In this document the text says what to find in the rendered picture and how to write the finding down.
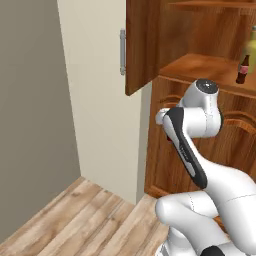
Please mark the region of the open wooden cabinet door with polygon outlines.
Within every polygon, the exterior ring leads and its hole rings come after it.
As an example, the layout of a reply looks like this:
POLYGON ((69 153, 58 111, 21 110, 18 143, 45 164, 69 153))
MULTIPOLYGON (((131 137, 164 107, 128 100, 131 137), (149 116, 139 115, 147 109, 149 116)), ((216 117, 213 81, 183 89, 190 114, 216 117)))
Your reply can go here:
POLYGON ((153 80, 162 66, 160 35, 170 0, 126 0, 125 93, 131 96, 153 80))

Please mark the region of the open wooden cabinet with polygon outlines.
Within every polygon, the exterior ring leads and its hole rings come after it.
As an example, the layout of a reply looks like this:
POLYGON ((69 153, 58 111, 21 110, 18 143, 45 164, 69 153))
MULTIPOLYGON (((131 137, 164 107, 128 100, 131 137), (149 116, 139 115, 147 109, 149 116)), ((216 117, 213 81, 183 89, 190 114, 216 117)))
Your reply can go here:
MULTIPOLYGON (((162 34, 170 60, 159 74, 174 81, 208 78, 224 90, 256 96, 256 66, 242 84, 238 65, 256 25, 256 0, 181 0, 166 8, 162 34)), ((250 57, 256 62, 256 54, 250 57)))

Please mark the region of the brown bottled drink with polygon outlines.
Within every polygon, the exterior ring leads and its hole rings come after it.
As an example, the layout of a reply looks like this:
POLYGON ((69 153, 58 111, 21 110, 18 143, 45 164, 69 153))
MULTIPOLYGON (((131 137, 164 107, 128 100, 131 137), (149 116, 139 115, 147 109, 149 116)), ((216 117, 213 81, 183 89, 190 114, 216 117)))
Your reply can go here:
POLYGON ((238 67, 238 74, 236 78, 237 84, 243 84, 249 69, 249 55, 246 55, 238 67))

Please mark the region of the yellow-green juice bottle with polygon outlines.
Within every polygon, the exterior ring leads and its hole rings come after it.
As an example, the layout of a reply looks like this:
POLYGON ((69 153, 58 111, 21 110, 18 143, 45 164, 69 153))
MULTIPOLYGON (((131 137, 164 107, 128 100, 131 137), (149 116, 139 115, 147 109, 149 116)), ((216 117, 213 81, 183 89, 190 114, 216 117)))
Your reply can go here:
POLYGON ((256 25, 250 32, 250 38, 246 42, 242 51, 242 57, 239 65, 239 70, 243 74, 251 74, 256 67, 256 25))

